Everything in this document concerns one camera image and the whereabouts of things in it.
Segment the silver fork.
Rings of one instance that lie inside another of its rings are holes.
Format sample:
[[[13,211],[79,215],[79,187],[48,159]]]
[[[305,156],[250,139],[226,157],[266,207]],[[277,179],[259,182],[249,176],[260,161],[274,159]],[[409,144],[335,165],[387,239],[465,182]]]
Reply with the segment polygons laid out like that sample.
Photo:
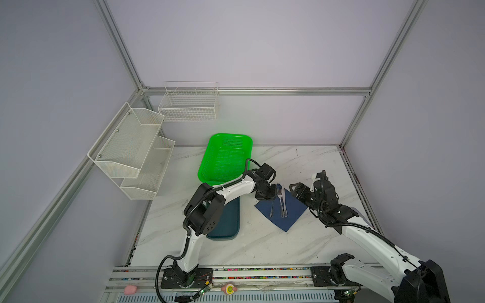
[[[277,196],[278,196],[279,201],[280,201],[280,216],[282,218],[284,218],[285,212],[284,212],[284,202],[283,202],[283,195],[282,195],[282,188],[281,187],[277,188]]]

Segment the silver table knife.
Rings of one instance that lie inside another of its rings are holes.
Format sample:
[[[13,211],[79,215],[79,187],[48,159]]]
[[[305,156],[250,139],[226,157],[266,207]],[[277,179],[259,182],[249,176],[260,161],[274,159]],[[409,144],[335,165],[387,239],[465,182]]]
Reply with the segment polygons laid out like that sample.
[[[281,188],[282,188],[282,195],[283,195],[283,202],[284,202],[284,212],[285,212],[284,218],[287,218],[288,212],[287,212],[287,205],[286,205],[286,199],[285,199],[285,188],[284,188],[284,186],[281,186]]]

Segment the dark blue paper napkin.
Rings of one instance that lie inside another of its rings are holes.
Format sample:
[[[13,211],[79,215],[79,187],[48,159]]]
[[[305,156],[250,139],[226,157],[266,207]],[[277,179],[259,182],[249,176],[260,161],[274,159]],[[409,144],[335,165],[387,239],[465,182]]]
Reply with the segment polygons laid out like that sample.
[[[277,185],[277,195],[272,201],[259,201],[255,208],[271,223],[284,232],[296,223],[308,207],[294,198],[283,185]]]

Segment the green plastic perforated basket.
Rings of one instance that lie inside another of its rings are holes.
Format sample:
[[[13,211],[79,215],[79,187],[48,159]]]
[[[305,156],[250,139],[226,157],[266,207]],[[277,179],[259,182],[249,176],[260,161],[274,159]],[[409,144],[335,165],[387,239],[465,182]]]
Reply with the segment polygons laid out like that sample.
[[[199,181],[216,186],[238,178],[244,172],[246,159],[251,157],[252,147],[253,140],[247,135],[213,135],[198,169]]]

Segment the dark teal plastic tray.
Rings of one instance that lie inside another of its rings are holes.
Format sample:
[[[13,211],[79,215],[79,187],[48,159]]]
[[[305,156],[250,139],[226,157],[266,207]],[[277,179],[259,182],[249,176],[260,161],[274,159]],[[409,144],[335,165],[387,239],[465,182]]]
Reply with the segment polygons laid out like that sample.
[[[218,224],[207,238],[213,241],[229,241],[234,239],[240,229],[240,198],[236,198],[224,206]]]

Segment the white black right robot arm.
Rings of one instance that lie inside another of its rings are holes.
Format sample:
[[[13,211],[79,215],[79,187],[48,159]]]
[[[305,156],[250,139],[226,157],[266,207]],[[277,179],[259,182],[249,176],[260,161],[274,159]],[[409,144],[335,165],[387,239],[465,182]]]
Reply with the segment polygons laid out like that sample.
[[[356,243],[384,268],[377,270],[344,253],[330,263],[331,283],[354,282],[390,302],[450,301],[444,272],[436,262],[420,260],[372,228],[357,210],[339,203],[335,187],[329,181],[316,181],[314,188],[303,183],[291,184],[289,189],[325,227]]]

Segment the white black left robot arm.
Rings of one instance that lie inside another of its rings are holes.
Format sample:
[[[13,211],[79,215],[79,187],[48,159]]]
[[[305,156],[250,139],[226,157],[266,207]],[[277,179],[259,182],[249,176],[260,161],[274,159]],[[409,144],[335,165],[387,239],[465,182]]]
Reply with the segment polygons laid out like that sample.
[[[203,240],[216,228],[225,206],[251,193],[259,201],[271,201],[276,198],[277,186],[258,176],[247,175],[216,187],[207,183],[198,187],[184,210],[186,240],[181,256],[172,265],[183,287],[191,285],[195,280]]]

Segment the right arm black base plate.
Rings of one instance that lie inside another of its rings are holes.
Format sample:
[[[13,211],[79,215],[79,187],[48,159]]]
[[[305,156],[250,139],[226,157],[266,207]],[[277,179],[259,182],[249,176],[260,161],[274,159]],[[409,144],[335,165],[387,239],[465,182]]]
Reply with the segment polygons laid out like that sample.
[[[360,284],[344,279],[343,282],[335,282],[331,275],[330,266],[312,266],[310,268],[314,287],[360,287]]]

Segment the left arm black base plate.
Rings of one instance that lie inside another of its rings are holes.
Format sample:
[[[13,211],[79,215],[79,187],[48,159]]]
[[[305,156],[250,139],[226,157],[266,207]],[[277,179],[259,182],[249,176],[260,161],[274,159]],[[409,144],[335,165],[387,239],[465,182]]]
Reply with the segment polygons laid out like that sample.
[[[179,268],[167,268],[160,281],[161,289],[203,289],[213,279],[212,268],[195,268],[185,273]]]

